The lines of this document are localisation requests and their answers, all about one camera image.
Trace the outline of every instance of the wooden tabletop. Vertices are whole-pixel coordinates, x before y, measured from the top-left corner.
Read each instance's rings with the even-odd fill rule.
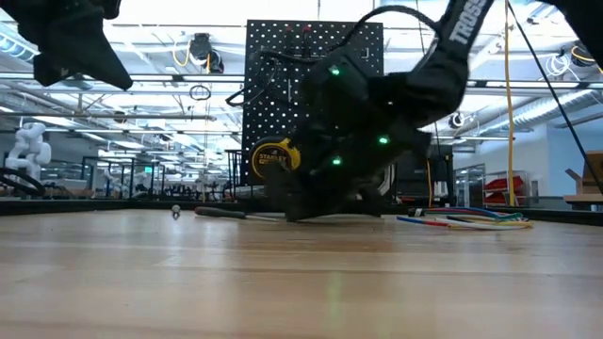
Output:
[[[0,218],[0,338],[601,338],[603,228]]]

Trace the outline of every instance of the ceiling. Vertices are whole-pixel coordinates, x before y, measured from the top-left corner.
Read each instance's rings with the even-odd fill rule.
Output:
[[[421,0],[419,10],[434,20],[443,13],[448,1]],[[523,0],[514,1],[515,11],[521,24],[526,28],[530,42],[534,46],[539,59],[544,64],[557,55],[562,47],[570,46],[577,39],[565,22],[560,12],[548,10],[548,5]],[[149,2],[148,0],[122,1],[121,15],[113,21],[105,23],[105,33],[114,50],[126,69],[131,74],[183,74],[198,75],[204,73],[204,67],[194,62],[184,65],[187,55],[187,44],[195,33],[209,33],[213,47],[220,53],[226,74],[242,75],[245,63],[245,24],[248,19],[288,19],[288,20],[323,20],[323,21],[356,21],[378,5],[406,5],[415,7],[416,1],[374,1],[355,0],[349,6],[347,0],[171,0],[170,2]],[[538,24],[528,24],[528,18],[536,13],[545,13],[538,18]],[[14,34],[16,25],[4,12],[0,13],[4,23],[4,34]],[[411,70],[422,57],[422,43],[429,45],[432,34],[429,29],[417,29],[418,21],[412,17],[398,13],[384,14],[374,19],[382,22],[385,41],[385,71],[403,72]],[[504,6],[496,2],[481,29],[471,56],[471,79],[504,79],[504,51],[501,38],[504,27]],[[36,47],[21,41],[33,51]],[[526,43],[515,29],[510,42],[510,75],[512,80],[540,81],[540,74],[529,53]],[[7,79],[7,72],[31,73],[30,63],[6,53],[0,53],[0,79]],[[570,68],[575,76],[599,80],[597,69]],[[569,71],[558,74],[558,80],[572,80],[574,75]],[[165,119],[147,120],[130,119],[126,123],[111,119],[77,119],[73,122],[82,126],[93,125],[96,128],[125,130],[187,130],[197,131],[196,135],[176,136],[171,143],[178,150],[204,150],[207,154],[202,161],[211,162],[214,166],[226,166],[227,159],[223,151],[239,149],[240,139],[232,132],[239,132],[242,124],[240,109],[228,106],[224,99],[240,88],[239,83],[211,82],[204,83],[212,89],[210,100],[196,102],[187,95],[194,84],[172,83],[165,79],[157,81],[137,81],[128,92],[119,92],[109,85],[92,82],[92,90],[68,88],[55,85],[44,89],[31,80],[12,81],[40,95],[52,98],[63,105],[51,105],[46,108],[56,112],[70,111],[79,105],[88,113],[103,114],[121,110],[135,115],[166,115]],[[14,89],[0,88],[0,95],[14,93]],[[29,94],[22,94],[24,100],[40,105]],[[547,97],[546,91],[518,91],[513,96],[513,103],[519,107],[541,97]],[[473,125],[487,123],[506,114],[506,93],[503,88],[487,92],[469,90],[464,97],[459,111],[469,117]],[[193,120],[184,120],[182,116],[192,116]],[[211,120],[196,117],[211,116]],[[448,127],[448,120],[438,122],[438,132],[442,135],[459,135]],[[466,128],[461,135],[478,135],[475,128]],[[149,144],[152,136],[134,135],[127,139],[144,143],[156,149],[165,149],[165,142],[156,140]],[[97,137],[112,139],[98,134]]]

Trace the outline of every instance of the red object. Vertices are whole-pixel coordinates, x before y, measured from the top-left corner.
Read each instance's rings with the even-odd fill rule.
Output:
[[[523,179],[520,176],[516,175],[513,177],[513,188],[516,191],[524,184]],[[494,190],[494,189],[508,189],[507,178],[500,178],[491,181],[486,184],[484,187],[485,190]]]
[[[489,196],[487,196],[483,199],[483,202],[485,202],[486,204],[488,204],[488,203],[506,204],[507,203],[507,201],[505,200],[505,196],[504,196],[504,194],[502,194],[502,192],[495,192],[495,193],[490,194]],[[517,197],[517,202],[519,202],[520,205],[523,204],[524,198]]]

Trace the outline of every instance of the wall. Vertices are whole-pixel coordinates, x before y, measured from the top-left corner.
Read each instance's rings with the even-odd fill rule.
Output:
[[[603,130],[584,129],[577,127],[582,147],[586,152],[603,150]],[[576,194],[576,182],[565,170],[571,169],[582,175],[584,160],[576,141],[568,129],[548,129],[548,152],[550,193],[554,196]]]
[[[530,181],[538,181],[540,196],[551,194],[549,187],[549,151],[545,125],[537,126],[532,133],[515,134],[513,144],[513,169],[525,170]],[[487,141],[478,146],[473,154],[456,153],[454,168],[484,164],[486,173],[504,171],[508,168],[508,143]]]
[[[541,196],[576,194],[576,183],[565,170],[582,174],[584,160],[568,129],[542,124],[533,133],[516,134],[513,168],[526,170],[530,180],[538,180]],[[576,131],[585,151],[603,150],[603,121],[578,126]],[[507,169],[507,143],[489,141],[474,154],[456,153],[454,168],[485,164],[486,172]]]

